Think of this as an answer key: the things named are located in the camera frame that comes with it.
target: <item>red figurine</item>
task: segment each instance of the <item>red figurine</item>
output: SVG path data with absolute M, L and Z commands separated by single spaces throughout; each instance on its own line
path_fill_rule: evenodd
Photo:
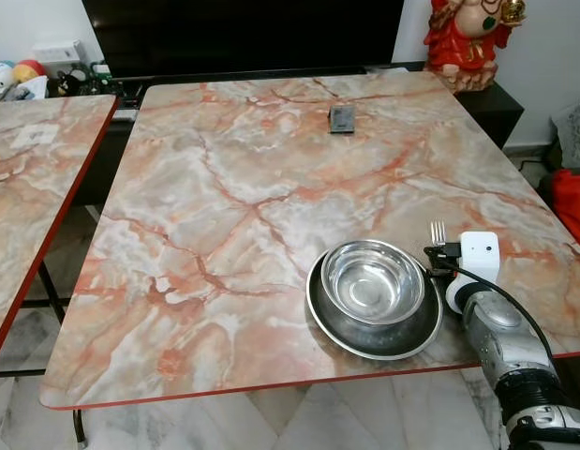
M 431 0 L 433 12 L 424 43 L 426 70 L 452 92 L 489 86 L 498 66 L 494 47 L 506 47 L 513 27 L 524 19 L 522 0 Z

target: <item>metal plate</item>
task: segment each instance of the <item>metal plate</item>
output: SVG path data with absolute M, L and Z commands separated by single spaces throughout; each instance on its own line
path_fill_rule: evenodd
M 413 315 L 392 325 L 368 325 L 341 313 L 326 297 L 320 278 L 325 255 L 317 259 L 308 274 L 306 301 L 317 325 L 333 342 L 363 358 L 392 361 L 413 356 L 435 339 L 441 326 L 442 304 L 438 288 L 429 277 L 425 277 L 424 300 Z

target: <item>pink marble tabletop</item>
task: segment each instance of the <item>pink marble tabletop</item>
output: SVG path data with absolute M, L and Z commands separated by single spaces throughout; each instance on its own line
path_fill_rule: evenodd
M 331 105 L 356 106 L 352 136 Z M 455 318 L 378 363 L 309 319 L 323 250 L 378 238 L 425 261 L 428 223 L 499 236 L 499 283 L 580 353 L 580 247 L 429 73 L 153 87 L 44 376 L 55 409 L 458 368 Z
M 0 103 L 0 347 L 113 111 L 113 96 Z

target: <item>tiled floor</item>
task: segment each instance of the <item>tiled floor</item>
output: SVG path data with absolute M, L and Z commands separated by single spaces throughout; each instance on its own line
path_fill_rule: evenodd
M 52 244 L 46 263 L 62 296 L 95 227 L 72 208 Z M 35 283 L 28 298 L 39 297 Z M 45 367 L 57 334 L 51 310 L 22 309 L 0 370 Z M 43 408 L 39 382 L 0 380 L 0 450 L 76 448 L 71 412 Z M 477 368 L 111 407 L 85 412 L 83 422 L 96 450 L 507 448 L 498 402 Z

